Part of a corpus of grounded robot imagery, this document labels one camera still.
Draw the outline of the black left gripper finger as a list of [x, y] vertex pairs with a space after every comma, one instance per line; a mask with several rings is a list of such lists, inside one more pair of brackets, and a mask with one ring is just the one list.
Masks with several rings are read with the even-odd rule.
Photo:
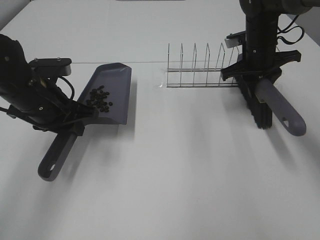
[[77, 137], [82, 136], [84, 131], [85, 131], [85, 126], [82, 123], [72, 123], [64, 126], [60, 130], [61, 133], [72, 133]]
[[99, 112], [95, 107], [75, 101], [72, 106], [72, 114], [75, 118], [95, 118]]

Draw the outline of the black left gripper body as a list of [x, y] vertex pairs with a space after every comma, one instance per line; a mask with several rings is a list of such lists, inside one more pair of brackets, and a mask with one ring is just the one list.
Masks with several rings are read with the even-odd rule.
[[74, 101], [75, 89], [69, 82], [67, 96], [55, 83], [6, 83], [6, 114], [23, 120], [37, 130], [58, 132], [72, 125], [79, 116], [80, 104]]

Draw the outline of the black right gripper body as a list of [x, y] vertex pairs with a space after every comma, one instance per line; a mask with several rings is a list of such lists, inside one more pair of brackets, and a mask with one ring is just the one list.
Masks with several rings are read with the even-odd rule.
[[236, 78], [256, 82], [280, 70], [281, 66], [287, 63], [299, 61], [300, 52], [298, 50], [272, 52], [266, 55], [257, 52], [240, 54], [234, 64], [220, 70], [220, 77], [223, 81]]

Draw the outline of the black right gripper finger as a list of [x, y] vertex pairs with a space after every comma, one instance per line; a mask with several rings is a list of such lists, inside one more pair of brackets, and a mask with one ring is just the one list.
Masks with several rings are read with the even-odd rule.
[[258, 100], [256, 94], [257, 84], [259, 83], [258, 77], [243, 77], [241, 82], [241, 93], [245, 100]]
[[282, 70], [280, 67], [278, 67], [274, 71], [269, 73], [269, 81], [271, 83], [275, 83], [281, 75], [282, 75]]

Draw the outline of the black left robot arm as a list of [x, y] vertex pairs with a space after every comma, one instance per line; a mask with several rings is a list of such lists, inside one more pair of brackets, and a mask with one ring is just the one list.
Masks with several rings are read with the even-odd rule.
[[21, 119], [35, 130], [83, 134], [99, 112], [74, 100], [70, 58], [37, 58], [26, 61], [18, 40], [0, 36], [0, 96], [9, 103], [8, 116]]

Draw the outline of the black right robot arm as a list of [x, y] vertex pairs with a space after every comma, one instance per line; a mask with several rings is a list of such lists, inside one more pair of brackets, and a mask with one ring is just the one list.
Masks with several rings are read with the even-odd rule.
[[267, 78], [274, 83], [282, 74], [281, 66], [289, 62], [300, 62], [301, 53], [297, 50], [277, 52], [278, 40], [287, 45], [289, 41], [280, 34], [281, 14], [299, 16], [312, 7], [319, 7], [318, 0], [241, 0], [239, 2], [245, 14], [245, 30], [231, 33], [225, 38], [228, 48], [242, 47], [242, 58], [238, 62], [223, 68], [220, 76], [223, 81], [235, 77], [255, 88], [258, 81]]

